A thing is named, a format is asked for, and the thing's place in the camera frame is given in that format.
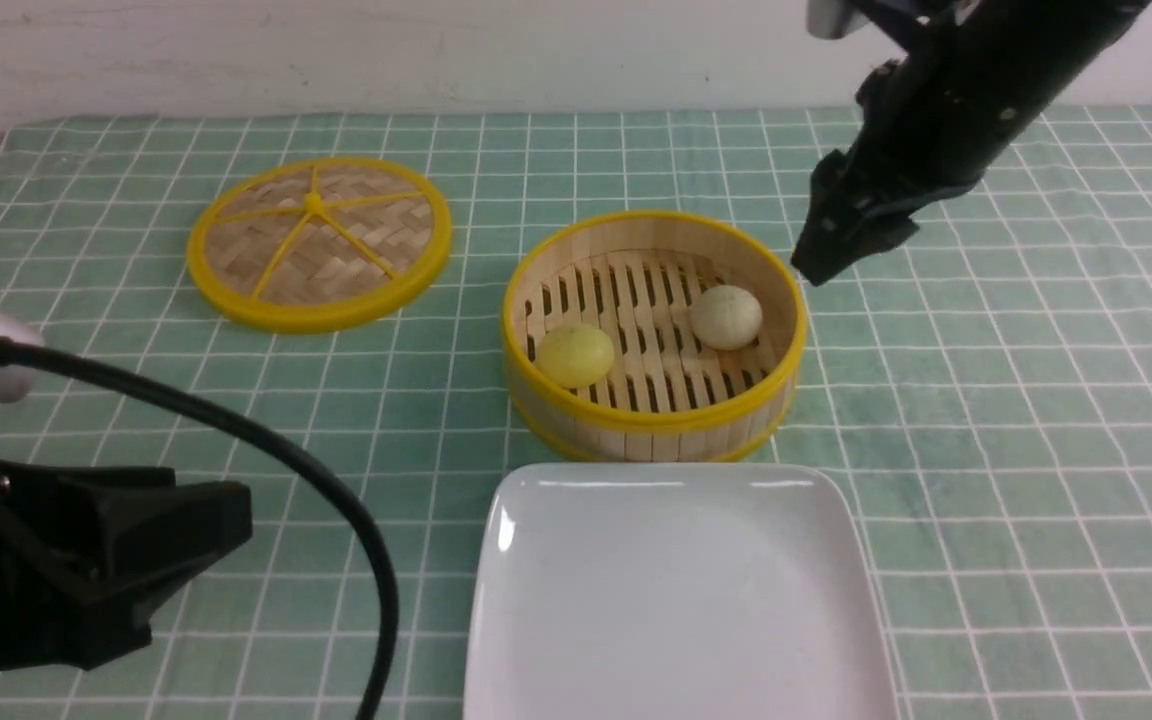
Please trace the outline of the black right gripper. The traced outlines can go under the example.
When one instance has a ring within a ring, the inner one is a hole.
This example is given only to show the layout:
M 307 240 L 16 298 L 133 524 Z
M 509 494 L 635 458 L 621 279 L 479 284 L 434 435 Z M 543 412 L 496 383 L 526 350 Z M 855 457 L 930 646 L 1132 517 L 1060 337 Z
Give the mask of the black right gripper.
M 904 245 L 920 204 L 965 194 L 1102 51 L 1143 1 L 861 1 L 905 58 L 861 83 L 849 156 L 814 165 L 791 266 L 814 287 Z

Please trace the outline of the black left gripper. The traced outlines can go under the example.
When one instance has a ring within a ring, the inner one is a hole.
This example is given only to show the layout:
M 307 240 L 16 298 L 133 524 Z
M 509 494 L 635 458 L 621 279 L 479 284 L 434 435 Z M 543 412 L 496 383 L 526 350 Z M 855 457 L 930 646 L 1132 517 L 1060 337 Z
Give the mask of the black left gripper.
M 0 673 L 147 647 L 156 611 L 250 541 L 250 488 L 175 483 L 169 468 L 0 460 Z

